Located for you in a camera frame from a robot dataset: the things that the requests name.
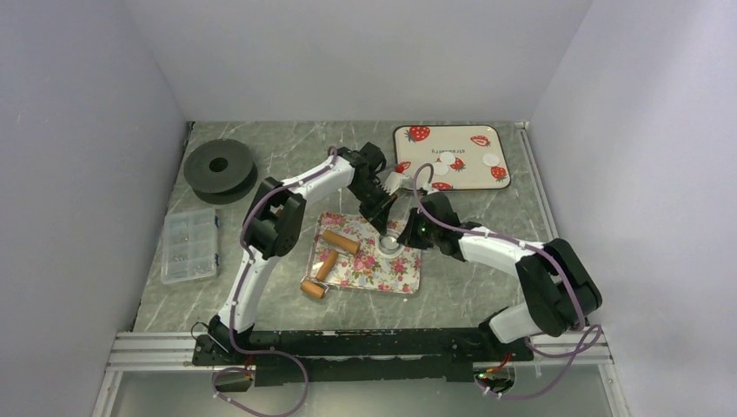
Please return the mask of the floral print tray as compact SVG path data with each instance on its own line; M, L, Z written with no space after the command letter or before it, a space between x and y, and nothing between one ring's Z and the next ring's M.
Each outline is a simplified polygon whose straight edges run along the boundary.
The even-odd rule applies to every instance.
M388 230L398 234L406 223L391 221ZM421 283L421 251L407 248L396 258L381 256L375 247L380 234L361 216L324 212L318 217L315 237L307 264L307 274L313 274L325 259L328 246L319 241L325 230L358 241L360 248L356 255L340 255L333 270L326 279L332 287L375 290L411 295Z

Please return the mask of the wooden rolling pin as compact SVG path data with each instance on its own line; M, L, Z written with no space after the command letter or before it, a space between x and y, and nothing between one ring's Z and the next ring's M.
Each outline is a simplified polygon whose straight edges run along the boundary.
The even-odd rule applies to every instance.
M300 283L301 291L314 299L321 300L329 291L326 279L335 267L340 255L356 255L360 243L332 230L325 230L320 235L320 242L328 246L328 252L319 268L313 274L307 274Z

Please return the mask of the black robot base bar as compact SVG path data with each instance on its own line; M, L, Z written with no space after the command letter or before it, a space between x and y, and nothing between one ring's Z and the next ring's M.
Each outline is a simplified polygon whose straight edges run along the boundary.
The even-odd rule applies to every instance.
M443 379L470 382L503 360L531 361L522 340L502 344L480 328L254 331L235 351L227 336L196 337L196 367L248 366L258 387L302 381Z

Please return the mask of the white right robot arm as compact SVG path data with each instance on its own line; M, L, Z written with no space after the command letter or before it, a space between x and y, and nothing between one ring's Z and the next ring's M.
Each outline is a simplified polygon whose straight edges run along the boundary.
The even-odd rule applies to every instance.
M492 314L481 325L488 331L480 335L479 349L491 361L502 359L520 339L558 337L580 328L602 305L600 290L568 241L523 241L461 222L442 193L421 198L397 241L408 248L438 248L458 261L486 265L518 280L523 303Z

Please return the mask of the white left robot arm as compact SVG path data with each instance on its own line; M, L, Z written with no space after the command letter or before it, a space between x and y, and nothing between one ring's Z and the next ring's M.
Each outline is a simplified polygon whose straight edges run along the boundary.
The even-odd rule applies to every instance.
M360 215L377 232L387 233L395 196L378 177L386 166L383 152L368 142L358 150L331 148L312 169L283 181L268 177L259 185L239 235L243 256L236 280L208 324L224 362L236 365L248 357L258 302L276 264L297 244L310 204L347 189L359 202Z

